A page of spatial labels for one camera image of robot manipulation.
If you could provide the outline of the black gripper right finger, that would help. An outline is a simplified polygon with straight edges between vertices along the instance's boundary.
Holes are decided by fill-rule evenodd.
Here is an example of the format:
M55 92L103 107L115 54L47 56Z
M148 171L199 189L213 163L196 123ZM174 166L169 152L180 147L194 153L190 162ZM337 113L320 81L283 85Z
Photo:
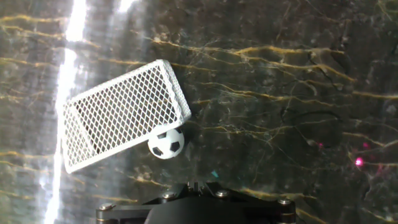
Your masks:
M224 188L218 182L197 182L196 194L237 206L249 223L295 223L295 203L286 197L263 200Z

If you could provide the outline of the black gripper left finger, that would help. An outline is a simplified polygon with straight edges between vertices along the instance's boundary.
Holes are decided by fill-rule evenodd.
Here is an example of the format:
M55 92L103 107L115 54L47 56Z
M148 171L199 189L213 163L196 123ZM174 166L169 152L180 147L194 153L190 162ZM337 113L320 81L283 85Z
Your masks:
M159 205L197 195L197 183L175 184L148 202L139 205L104 203L96 209L96 224L145 223L149 212Z

